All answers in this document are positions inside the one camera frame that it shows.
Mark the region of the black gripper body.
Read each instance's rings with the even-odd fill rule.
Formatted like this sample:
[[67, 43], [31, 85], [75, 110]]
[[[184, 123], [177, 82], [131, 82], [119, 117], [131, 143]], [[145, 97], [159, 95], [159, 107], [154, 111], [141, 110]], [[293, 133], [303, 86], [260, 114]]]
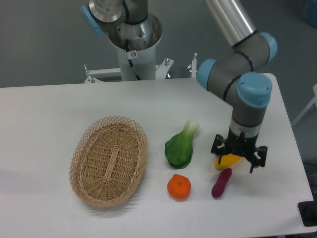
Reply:
[[224, 143], [224, 154], [234, 154], [247, 158], [255, 153], [257, 138], [257, 135], [246, 138], [244, 132], [241, 132], [240, 135], [236, 135], [229, 129], [228, 137]]

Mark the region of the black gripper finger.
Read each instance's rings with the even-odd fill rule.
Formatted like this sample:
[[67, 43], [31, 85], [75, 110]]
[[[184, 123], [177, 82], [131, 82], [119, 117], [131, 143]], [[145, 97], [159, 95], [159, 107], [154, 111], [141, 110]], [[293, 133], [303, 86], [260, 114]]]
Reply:
[[254, 168], [265, 167], [267, 150], [267, 146], [260, 146], [255, 147], [250, 152], [247, 152], [245, 158], [251, 163], [249, 173], [252, 173]]
[[221, 164], [222, 157], [229, 154], [229, 151], [226, 148], [226, 142], [226, 139], [217, 134], [211, 147], [211, 153], [218, 156], [219, 165]]

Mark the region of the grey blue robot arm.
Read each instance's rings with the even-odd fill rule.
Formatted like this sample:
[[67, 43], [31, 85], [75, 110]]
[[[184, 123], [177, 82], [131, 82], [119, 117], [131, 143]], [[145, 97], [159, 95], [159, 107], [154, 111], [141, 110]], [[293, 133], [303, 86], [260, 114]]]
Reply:
[[[207, 91], [233, 107], [227, 138], [217, 135], [211, 152], [222, 159], [233, 154], [246, 158], [252, 168], [264, 167], [267, 147], [256, 146], [272, 91], [271, 80], [257, 73], [277, 53], [276, 40], [259, 33], [238, 0], [209, 0], [233, 55], [224, 61], [205, 60], [194, 77]], [[81, 7], [87, 25], [97, 35], [108, 35], [123, 56], [121, 77], [129, 80], [155, 78], [154, 63], [139, 56], [161, 37], [155, 17], [145, 0], [91, 0]]]

